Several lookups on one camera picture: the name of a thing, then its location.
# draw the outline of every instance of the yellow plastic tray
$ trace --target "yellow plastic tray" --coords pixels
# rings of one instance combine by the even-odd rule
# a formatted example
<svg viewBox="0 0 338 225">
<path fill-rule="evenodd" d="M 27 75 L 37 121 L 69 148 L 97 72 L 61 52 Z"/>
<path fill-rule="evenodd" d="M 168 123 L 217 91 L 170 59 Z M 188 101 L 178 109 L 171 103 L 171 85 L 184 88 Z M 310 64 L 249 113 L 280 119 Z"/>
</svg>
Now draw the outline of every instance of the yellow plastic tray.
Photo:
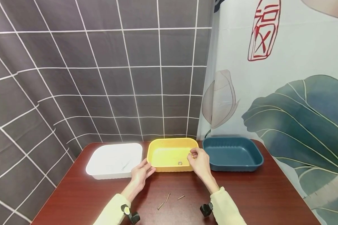
<svg viewBox="0 0 338 225">
<path fill-rule="evenodd" d="M 186 157 L 195 147 L 199 147 L 198 142 L 187 137 L 153 140 L 148 148 L 147 161 L 157 172 L 193 171 Z"/>
</svg>

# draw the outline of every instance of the nail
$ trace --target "nail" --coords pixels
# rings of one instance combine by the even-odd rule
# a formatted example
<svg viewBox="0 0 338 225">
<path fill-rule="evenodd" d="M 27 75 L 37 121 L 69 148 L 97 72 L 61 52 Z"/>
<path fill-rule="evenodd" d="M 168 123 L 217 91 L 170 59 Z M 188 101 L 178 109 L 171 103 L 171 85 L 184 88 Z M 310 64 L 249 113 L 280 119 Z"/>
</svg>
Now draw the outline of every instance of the nail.
<svg viewBox="0 0 338 225">
<path fill-rule="evenodd" d="M 170 195 L 170 192 L 169 192 L 169 195 Z M 168 199 L 169 199 L 169 195 L 168 195 L 168 197 L 167 197 L 167 200 L 166 200 L 165 202 L 168 202 Z"/>
<path fill-rule="evenodd" d="M 164 205 L 164 202 L 157 208 L 158 211 L 159 211 L 159 209 L 160 209 L 163 205 Z"/>
<path fill-rule="evenodd" d="M 185 197 L 185 195 L 183 195 L 183 196 L 179 197 L 177 200 L 179 200 L 179 199 L 181 199 L 181 198 L 183 198 L 183 197 Z"/>
</svg>

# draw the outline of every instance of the tray rim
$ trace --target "tray rim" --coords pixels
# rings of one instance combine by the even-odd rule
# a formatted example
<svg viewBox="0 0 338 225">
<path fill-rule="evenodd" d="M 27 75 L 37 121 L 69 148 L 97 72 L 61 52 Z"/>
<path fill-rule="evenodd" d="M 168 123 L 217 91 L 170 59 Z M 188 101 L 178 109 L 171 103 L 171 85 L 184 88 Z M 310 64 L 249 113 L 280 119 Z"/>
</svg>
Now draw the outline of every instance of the tray rim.
<svg viewBox="0 0 338 225">
<path fill-rule="evenodd" d="M 261 162 L 259 164 L 254 164 L 254 165 L 234 165 L 234 164 L 231 164 L 231 165 L 226 165 L 225 167 L 259 167 L 259 166 L 263 165 L 263 163 L 264 163 L 263 154 L 260 152 L 260 150 L 256 146 L 256 144 L 247 137 L 242 137 L 242 136 L 240 136 L 240 137 L 207 137 L 203 140 L 202 146 L 203 146 L 203 149 L 204 149 L 204 143 L 205 143 L 205 140 L 207 140 L 207 139 L 233 139 L 233 138 L 245 139 L 245 140 L 252 142 L 252 144 L 254 144 L 254 146 L 255 146 L 255 149 L 259 152 L 259 155 L 261 156 Z M 211 164 L 213 166 L 223 166 L 223 165 L 217 165 L 217 164 L 211 163 L 210 159 L 209 159 L 209 164 Z"/>
<path fill-rule="evenodd" d="M 158 138 L 158 139 L 155 139 L 153 141 L 150 142 L 149 146 L 148 146 L 148 152 L 147 152 L 147 162 L 148 163 L 152 163 L 149 161 L 148 159 L 148 156 L 149 156 L 149 150 L 150 150 L 150 146 L 152 145 L 153 142 L 157 142 L 159 140 L 161 141 L 166 141 L 166 140 L 174 140 L 174 139 L 185 139 L 185 140 L 188 140 L 190 139 L 191 141 L 195 142 L 196 143 L 196 146 L 195 148 L 198 148 L 199 145 L 198 145 L 198 142 L 192 138 L 189 138 L 189 137 L 175 137 L 175 138 Z M 179 165 L 175 165 L 175 166 L 155 166 L 155 168 L 191 168 L 191 166 L 179 166 Z"/>
<path fill-rule="evenodd" d="M 140 152 L 141 152 L 141 161 L 143 160 L 143 146 L 141 145 L 141 144 L 139 144 L 139 143 L 136 143 L 136 142 L 133 142 L 133 143 L 121 143 L 121 144 L 106 144 L 106 145 L 102 145 L 102 146 L 100 146 L 100 147 L 98 147 L 97 149 L 95 149 L 94 151 L 93 151 L 93 153 L 91 154 L 91 156 L 90 156 L 90 158 L 89 158 L 89 161 L 87 162 L 87 165 L 86 165 L 86 167 L 85 167 L 85 171 L 86 171 L 86 173 L 88 174 L 88 175 L 90 175 L 90 176 L 108 176 L 108 175 L 123 175 L 123 174 L 131 174 L 131 172 L 125 172 L 125 171 L 120 171 L 120 172 L 117 172 L 117 173 L 97 173 L 97 174 L 95 174 L 95 173 L 91 173 L 91 171 L 90 171 L 90 173 L 88 172 L 88 166 L 89 166 L 89 163 L 91 162 L 91 159 L 92 159 L 92 157 L 93 157 L 93 155 L 95 154 L 95 152 L 98 150 L 98 149 L 103 149 L 103 147 L 106 147 L 106 146 L 109 146 L 109 145 L 136 145 L 136 146 L 140 146 Z"/>
</svg>

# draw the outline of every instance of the white grid line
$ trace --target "white grid line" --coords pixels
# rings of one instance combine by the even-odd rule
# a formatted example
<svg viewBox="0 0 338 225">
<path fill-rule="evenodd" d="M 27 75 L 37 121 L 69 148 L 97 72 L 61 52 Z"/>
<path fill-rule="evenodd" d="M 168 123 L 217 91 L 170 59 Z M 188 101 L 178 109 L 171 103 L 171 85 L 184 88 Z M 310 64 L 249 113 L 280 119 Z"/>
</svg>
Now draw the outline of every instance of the white grid line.
<svg viewBox="0 0 338 225">
<path fill-rule="evenodd" d="M 3 134 L 11 141 L 13 144 L 33 163 L 33 165 L 49 180 L 49 182 L 56 187 L 56 185 L 45 175 L 45 173 L 39 168 L 39 166 L 29 157 L 29 155 L 15 142 L 15 140 L 6 133 L 6 131 L 0 127 L 0 130 L 3 132 Z"/>
<path fill-rule="evenodd" d="M 67 117 L 66 119 L 71 119 L 71 118 L 88 118 L 89 116 L 72 116 L 72 117 Z M 109 119 L 113 119 L 114 117 L 110 117 L 110 116 L 92 116 L 92 118 L 109 118 Z M 188 118 L 186 116 L 167 116 L 167 117 L 161 117 L 161 116 L 139 116 L 139 117 L 129 117 L 129 116 L 117 116 L 115 118 Z M 64 119 L 62 119 L 61 121 L 56 122 L 53 126 L 57 125 L 58 123 L 63 122 Z"/>
<path fill-rule="evenodd" d="M 102 78 L 102 76 L 101 76 L 100 69 L 99 69 L 98 63 L 97 63 L 97 59 L 96 59 L 96 57 L 95 57 L 95 54 L 94 54 L 94 51 L 93 51 L 93 48 L 92 48 L 92 44 L 91 44 L 91 42 L 90 42 L 90 39 L 89 39 L 89 36 L 88 36 L 88 32 L 87 32 L 87 29 L 86 29 L 86 27 L 85 27 L 85 23 L 84 23 L 84 20 L 83 20 L 83 17 L 82 17 L 82 13 L 81 13 L 81 11 L 80 11 L 80 9 L 79 9 L 79 5 L 78 5 L 77 0 L 75 0 L 75 4 L 77 4 L 77 9 L 78 9 L 78 12 L 79 12 L 79 16 L 80 16 L 80 18 L 81 18 L 81 20 L 82 20 L 82 24 L 83 24 L 83 27 L 84 27 L 84 30 L 85 30 L 85 34 L 86 34 L 87 39 L 88 39 L 88 42 L 89 42 L 90 50 L 92 51 L 92 54 L 93 54 L 93 58 L 94 58 L 95 65 L 96 65 L 96 69 L 98 70 L 99 77 L 100 77 L 100 80 L 101 80 L 101 82 L 102 82 L 102 85 L 103 85 L 103 88 L 104 88 L 104 91 L 105 91 L 105 95 L 107 96 L 107 99 L 108 99 L 108 102 L 109 102 L 110 110 L 112 111 L 112 115 L 113 115 L 113 117 L 114 117 L 115 125 L 117 126 L 117 129 L 118 129 L 118 132 L 119 132 L 119 135 L 120 135 L 119 126 L 118 126 L 117 120 L 115 119 L 115 115 L 114 115 L 114 111 L 113 111 L 113 108 L 112 108 L 112 104 L 110 103 L 110 100 L 109 100 L 109 97 L 108 97 L 108 93 L 107 93 L 107 89 L 105 88 L 104 81 L 103 81 L 103 78 Z"/>
<path fill-rule="evenodd" d="M 135 96 L 134 83 L 133 83 L 133 77 L 132 77 L 132 70 L 131 70 L 130 63 L 129 63 L 129 55 L 128 55 L 128 50 L 127 50 L 127 43 L 126 43 L 126 40 L 125 40 L 125 35 L 124 35 L 124 30 L 123 30 L 122 16 L 120 15 L 120 9 L 119 9 L 119 3 L 118 3 L 118 0 L 116 0 L 116 2 L 117 2 L 118 14 L 119 14 L 120 29 L 121 29 L 121 31 L 122 31 L 123 40 L 124 40 L 125 53 L 126 53 L 126 55 L 127 55 L 127 61 L 128 61 L 128 67 L 129 67 L 129 74 L 130 74 L 130 80 L 132 81 L 133 94 L 134 94 L 134 101 L 135 101 L 135 107 L 136 107 L 136 109 L 137 109 L 137 114 L 138 114 L 138 122 L 139 122 L 140 133 L 141 133 L 141 135 L 142 135 L 142 140 L 144 141 L 144 138 L 143 138 L 143 132 L 142 132 L 142 126 L 141 126 L 141 124 L 140 124 L 140 119 L 139 119 L 139 110 L 138 110 L 137 98 L 136 98 L 136 96 Z"/>
<path fill-rule="evenodd" d="M 192 67 L 192 66 L 131 66 L 131 68 L 153 68 L 153 67 Z M 129 68 L 127 66 L 114 66 L 114 67 L 68 67 L 68 69 L 119 69 L 119 68 Z M 31 71 L 31 70 L 36 70 L 37 68 L 31 68 L 31 69 L 24 69 L 20 70 L 17 73 L 5 77 L 1 77 L 1 80 L 5 80 L 7 78 L 11 78 L 12 76 L 16 76 L 19 73 Z M 38 67 L 38 69 L 67 69 L 66 67 Z"/>
<path fill-rule="evenodd" d="M 160 46 L 160 21 L 159 21 L 159 2 L 158 2 L 158 0 L 157 0 L 157 17 L 158 17 L 158 36 L 159 36 L 160 86 L 162 88 L 163 136 L 165 138 L 164 100 L 163 100 L 163 75 L 162 75 L 162 49 L 161 49 L 161 46 Z"/>
<path fill-rule="evenodd" d="M 163 95 L 164 96 L 190 96 L 190 95 L 166 95 L 166 94 L 163 94 Z M 59 97 L 59 96 L 80 96 L 80 95 L 52 95 L 50 97 L 43 98 L 43 99 L 39 100 L 38 102 L 42 102 L 44 100 Z M 153 95 L 81 95 L 81 96 L 85 96 L 85 97 L 161 96 L 161 94 L 153 94 Z M 191 95 L 191 96 L 202 97 L 202 95 Z"/>
<path fill-rule="evenodd" d="M 53 96 L 53 94 L 52 94 L 51 90 L 49 89 L 47 83 L 45 82 L 45 80 L 44 80 L 44 78 L 43 78 L 41 72 L 39 71 L 39 69 L 38 69 L 36 63 L 34 62 L 32 56 L 30 55 L 30 53 L 29 53 L 27 47 L 25 46 L 23 40 L 20 38 L 19 34 L 17 33 L 17 30 L 15 29 L 13 23 L 11 22 L 10 18 L 8 17 L 7 13 L 5 12 L 5 10 L 4 10 L 4 8 L 3 8 L 1 2 L 0 2 L 0 8 L 2 9 L 3 14 L 5 15 L 5 17 L 7 18 L 8 22 L 10 23 L 10 25 L 11 25 L 12 28 L 13 28 L 13 30 L 15 31 L 15 34 L 17 35 L 18 39 L 19 39 L 20 42 L 22 43 L 22 45 L 23 45 L 25 51 L 27 52 L 27 54 L 28 54 L 30 60 L 32 61 L 33 65 L 34 65 L 34 67 L 35 67 L 36 70 L 38 71 L 38 73 L 39 73 L 41 79 L 43 80 L 44 85 L 45 85 L 46 88 L 48 89 L 50 95 Z M 8 72 L 11 73 L 10 70 L 8 69 L 8 67 L 7 67 L 7 66 L 4 64 L 4 62 L 1 60 L 1 58 L 0 58 L 0 61 L 1 61 L 2 64 L 6 67 L 6 69 L 8 70 Z M 22 91 L 24 92 L 24 94 L 26 95 L 26 97 L 29 99 L 29 101 L 30 101 L 30 102 L 33 104 L 33 106 L 34 106 L 34 103 L 33 103 L 32 100 L 29 98 L 29 96 L 27 95 L 27 93 L 24 91 L 24 89 L 22 88 L 22 86 L 18 83 L 18 81 L 15 79 L 14 76 L 13 76 L 13 78 L 14 78 L 15 82 L 17 82 L 17 84 L 19 85 L 20 89 L 22 89 Z M 64 114 L 63 114 L 63 112 L 62 112 L 62 109 L 61 109 L 61 108 L 59 107 L 59 105 L 58 105 L 58 102 L 55 100 L 55 98 L 53 98 L 53 100 L 54 100 L 55 104 L 57 105 L 57 107 L 58 107 L 60 113 L 62 114 L 63 118 L 65 118 L 65 116 L 64 116 Z M 46 120 L 44 119 L 44 117 L 42 116 L 42 114 L 39 112 L 39 110 L 37 110 L 37 111 L 38 111 L 38 113 L 41 115 L 41 117 L 43 118 L 43 120 L 45 121 L 45 123 L 49 126 L 50 130 L 52 130 L 52 128 L 51 128 L 50 125 L 46 122 Z M 69 126 L 70 130 L 72 131 L 72 134 L 75 136 L 75 134 L 74 134 L 74 132 L 73 132 L 73 130 L 72 130 L 72 128 L 70 127 L 70 125 L 69 125 L 68 122 L 67 122 L 67 125 Z M 55 137 L 56 137 L 57 140 L 60 142 L 60 144 L 62 145 L 62 147 L 65 149 L 65 147 L 63 146 L 62 142 L 58 139 L 58 137 L 57 137 L 56 135 L 55 135 Z"/>
<path fill-rule="evenodd" d="M 26 153 L 27 155 L 29 155 L 36 147 L 38 147 L 42 142 L 44 142 L 45 140 L 47 140 L 52 134 L 54 134 L 55 129 L 53 130 L 53 132 L 51 132 L 48 136 L 46 136 L 43 140 L 41 140 L 38 144 L 36 144 L 36 146 L 32 147 L 32 149 Z M 11 171 L 16 165 L 18 165 L 21 161 L 23 161 L 23 159 L 25 159 L 26 156 L 22 157 L 18 162 L 16 162 L 13 166 L 11 166 L 8 170 L 6 170 L 2 175 L 0 175 L 0 178 L 2 178 L 4 175 L 6 175 L 9 171 Z"/>
<path fill-rule="evenodd" d="M 51 31 L 51 33 L 84 33 L 84 32 L 107 32 L 107 31 L 156 31 L 156 30 L 178 30 L 178 29 L 211 29 L 211 27 L 169 27 L 169 28 L 136 28 L 136 29 L 91 29 L 91 30 L 69 30 Z M 50 33 L 49 31 L 0 31 L 0 34 L 10 33 Z"/>
<path fill-rule="evenodd" d="M 65 150 L 65 153 L 62 155 L 62 157 L 60 157 L 60 159 L 48 170 L 48 172 L 46 173 L 46 175 L 49 174 L 49 172 L 56 166 L 56 164 L 58 164 L 58 162 L 67 154 L 69 148 L 67 150 Z M 43 177 L 41 179 L 41 181 L 39 181 L 39 183 L 36 185 L 36 187 L 34 187 L 34 189 L 29 193 L 29 195 L 24 199 L 24 201 L 22 201 L 22 203 L 15 209 L 15 211 L 17 211 L 20 206 L 22 206 L 24 204 L 25 201 L 27 201 L 27 199 L 33 194 L 33 192 L 39 187 L 39 185 L 41 184 L 41 182 L 44 180 L 45 177 Z M 10 214 L 10 216 L 4 221 L 3 225 L 6 224 L 6 222 L 8 222 L 8 220 L 11 218 L 11 216 L 14 214 L 14 211 Z"/>
<path fill-rule="evenodd" d="M 2 60 L 1 58 L 0 58 L 0 62 L 3 64 L 3 66 L 4 66 L 5 69 L 8 71 L 8 73 L 11 74 L 10 70 L 8 69 L 8 67 L 6 66 L 6 64 L 3 62 L 3 60 Z M 32 100 L 31 100 L 30 97 L 27 95 L 27 93 L 24 91 L 24 89 L 22 88 L 22 86 L 20 85 L 20 83 L 19 83 L 19 82 L 17 81 L 17 79 L 14 77 L 14 75 L 15 75 L 15 74 L 11 74 L 10 77 L 12 77 L 12 78 L 15 80 L 15 82 L 17 83 L 17 85 L 19 86 L 19 88 L 22 90 L 22 92 L 24 93 L 24 95 L 27 97 L 27 99 L 30 101 L 30 103 L 34 106 L 33 109 L 36 109 L 36 111 L 39 113 L 39 115 L 41 116 L 41 118 L 43 119 L 43 121 L 46 123 L 46 125 L 49 127 L 49 129 L 53 132 L 53 129 L 51 128 L 51 126 L 48 124 L 48 122 L 44 119 L 44 117 L 43 117 L 43 115 L 41 114 L 41 112 L 38 110 L 38 106 L 39 106 L 39 105 L 37 105 L 37 106 L 34 105 L 34 102 L 32 102 Z M 10 123 L 12 123 L 14 120 L 20 118 L 21 116 L 24 116 L 25 114 L 29 113 L 30 111 L 32 111 L 32 109 L 30 109 L 28 112 L 26 112 L 26 113 L 24 113 L 24 114 L 18 116 L 17 118 L 11 120 L 9 123 L 6 123 L 6 124 L 3 125 L 2 127 L 6 126 L 6 125 L 8 125 L 8 124 L 10 124 Z M 63 147 L 63 149 L 65 149 L 65 147 L 64 147 L 63 143 L 60 141 L 60 139 L 56 136 L 55 133 L 54 133 L 54 135 L 55 135 L 56 139 L 58 140 L 58 142 L 60 143 L 60 145 Z"/>
<path fill-rule="evenodd" d="M 79 135 L 79 136 L 77 136 L 76 138 L 79 138 L 79 137 L 81 137 L 81 136 L 84 136 L 84 135 L 91 135 L 91 134 L 93 134 L 93 135 L 95 135 L 95 134 L 97 134 L 97 133 L 84 133 L 84 134 L 82 134 L 82 135 Z M 119 134 L 117 134 L 117 133 L 101 133 L 100 135 L 112 135 L 112 136 L 115 136 L 115 135 L 119 135 Z M 154 135 L 154 136 L 163 136 L 162 134 L 143 134 L 143 135 L 141 135 L 141 134 L 131 134 L 131 133 L 122 133 L 122 136 L 123 135 L 133 135 L 133 136 L 150 136 L 150 135 Z M 166 134 L 167 136 L 186 136 L 185 134 Z"/>
<path fill-rule="evenodd" d="M 196 42 L 196 30 L 198 26 L 198 8 L 199 0 L 196 1 L 196 16 L 195 16 L 195 32 L 194 32 L 194 47 L 193 47 L 193 61 L 192 61 L 192 74 L 190 78 L 190 92 L 189 92 L 189 105 L 188 105 L 188 120 L 186 121 L 186 135 L 188 136 L 188 125 L 189 125 L 189 112 L 190 112 L 190 99 L 191 99 L 191 89 L 193 84 L 193 71 L 194 71 L 194 55 L 195 55 L 195 42 Z"/>
<path fill-rule="evenodd" d="M 17 214 L 18 216 L 20 216 L 21 218 L 23 218 L 24 220 L 28 221 L 29 223 L 31 223 L 32 221 L 29 220 L 25 215 L 21 214 L 20 212 L 15 211 L 15 209 L 13 209 L 12 207 L 8 206 L 7 204 L 5 204 L 4 202 L 0 201 L 0 204 L 2 206 L 4 206 L 5 208 L 9 209 L 11 212 Z"/>
<path fill-rule="evenodd" d="M 9 121 L 8 123 L 6 123 L 6 124 L 2 125 L 2 126 L 1 126 L 1 128 L 5 128 L 6 126 L 8 126 L 9 124 L 13 123 L 14 121 L 16 121 L 17 119 L 21 118 L 22 116 L 25 116 L 25 115 L 26 115 L 26 114 L 28 114 L 29 112 L 31 112 L 31 111 L 33 111 L 33 110 L 37 109 L 37 107 L 38 107 L 38 106 L 39 106 L 39 104 L 38 104 L 37 106 L 35 106 L 34 108 L 32 108 L 32 109 L 30 109 L 30 110 L 26 111 L 26 112 L 25 112 L 25 113 L 23 113 L 22 115 L 20 115 L 20 116 L 17 116 L 16 118 L 12 119 L 12 120 L 11 120 L 11 121 Z"/>
<path fill-rule="evenodd" d="M 45 23 L 45 25 L 46 25 L 46 27 L 47 27 L 49 33 L 50 33 L 50 36 L 51 36 L 51 38 L 53 39 L 53 41 L 54 41 L 54 43 L 55 43 L 55 46 L 57 47 L 57 50 L 58 50 L 58 52 L 59 52 L 59 54 L 60 54 L 60 57 L 62 58 L 62 60 L 63 60 L 63 62 L 64 62 L 65 68 L 67 69 L 67 71 L 68 71 L 68 73 L 69 73 L 69 75 L 70 75 L 70 77 L 71 77 L 71 79 L 72 79 L 72 81 L 73 81 L 73 83 L 74 83 L 74 85 L 75 85 L 75 88 L 77 89 L 77 91 L 78 91 L 78 93 L 79 93 L 79 95 L 80 95 L 80 98 L 81 98 L 82 101 L 83 101 L 84 107 L 86 108 L 86 110 L 87 110 L 87 112 L 88 112 L 88 115 L 90 116 L 90 112 L 89 112 L 89 110 L 88 110 L 88 107 L 87 107 L 87 105 L 86 105 L 85 102 L 84 102 L 84 99 L 83 99 L 83 97 L 82 97 L 82 95 L 81 95 L 81 93 L 80 93 L 80 91 L 79 91 L 79 88 L 77 87 L 77 84 L 76 84 L 75 81 L 74 81 L 74 78 L 73 78 L 73 76 L 72 76 L 70 70 L 68 69 L 67 63 L 65 62 L 64 57 L 63 57 L 63 55 L 62 55 L 62 52 L 60 51 L 60 49 L 59 49 L 59 47 L 58 47 L 58 45 L 57 45 L 57 43 L 56 43 L 56 41 L 55 41 L 55 38 L 54 38 L 53 34 L 51 33 L 51 31 L 50 31 L 50 29 L 49 29 L 49 26 L 48 26 L 48 24 L 47 24 L 47 21 L 45 20 L 43 14 L 42 14 L 42 12 L 41 12 L 41 10 L 39 9 L 39 5 L 37 4 L 37 1 L 36 1 L 36 0 L 34 0 L 34 3 L 35 3 L 35 5 L 37 6 L 40 15 L 41 15 L 42 18 L 43 18 L 43 21 L 44 21 L 44 23 Z M 91 120 L 92 120 L 92 122 L 93 122 L 93 125 L 94 125 L 95 130 L 98 132 L 98 135 L 99 135 L 99 131 L 98 131 L 98 129 L 97 129 L 95 123 L 94 123 L 93 118 L 91 118 Z"/>
</svg>

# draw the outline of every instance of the black clamp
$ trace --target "black clamp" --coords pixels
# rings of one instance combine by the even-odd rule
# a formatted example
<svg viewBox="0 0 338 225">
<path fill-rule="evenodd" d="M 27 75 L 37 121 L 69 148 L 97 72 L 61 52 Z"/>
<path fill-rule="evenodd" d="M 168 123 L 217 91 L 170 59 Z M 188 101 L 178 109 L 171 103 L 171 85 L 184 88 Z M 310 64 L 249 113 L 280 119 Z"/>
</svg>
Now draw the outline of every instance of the black clamp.
<svg viewBox="0 0 338 225">
<path fill-rule="evenodd" d="M 213 211 L 213 204 L 209 202 L 208 204 L 200 206 L 200 211 L 204 217 L 208 217 Z"/>
<path fill-rule="evenodd" d="M 136 224 L 137 222 L 139 222 L 140 220 L 139 213 L 135 212 L 131 214 L 130 208 L 126 204 L 122 205 L 120 208 L 122 209 L 122 212 L 124 213 L 124 215 L 126 215 L 129 218 L 132 224 Z"/>
</svg>

